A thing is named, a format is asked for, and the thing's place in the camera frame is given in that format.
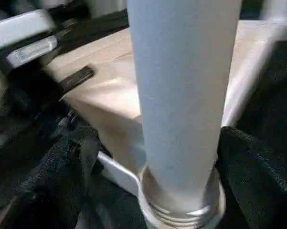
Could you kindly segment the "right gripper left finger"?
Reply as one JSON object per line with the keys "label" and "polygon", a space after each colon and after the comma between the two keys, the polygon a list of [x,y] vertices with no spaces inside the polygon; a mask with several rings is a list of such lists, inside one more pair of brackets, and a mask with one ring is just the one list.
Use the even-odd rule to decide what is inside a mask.
{"label": "right gripper left finger", "polygon": [[0,228],[74,229],[98,151],[98,134],[90,127],[58,140],[16,189]]}

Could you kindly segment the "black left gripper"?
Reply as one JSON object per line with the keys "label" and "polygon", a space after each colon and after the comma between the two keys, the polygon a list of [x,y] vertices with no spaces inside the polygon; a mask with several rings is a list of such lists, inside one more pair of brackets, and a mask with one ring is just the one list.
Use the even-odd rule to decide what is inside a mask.
{"label": "black left gripper", "polygon": [[62,101],[63,96],[94,77],[89,65],[57,81],[41,58],[20,64],[6,62],[8,114],[28,123],[55,122],[68,115],[72,109]]}

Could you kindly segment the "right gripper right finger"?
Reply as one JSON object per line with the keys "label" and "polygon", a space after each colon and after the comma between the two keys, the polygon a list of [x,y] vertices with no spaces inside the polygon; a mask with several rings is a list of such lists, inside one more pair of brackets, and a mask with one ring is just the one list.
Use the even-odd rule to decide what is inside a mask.
{"label": "right gripper right finger", "polygon": [[221,128],[220,173],[252,229],[287,229],[287,158],[241,130]]}

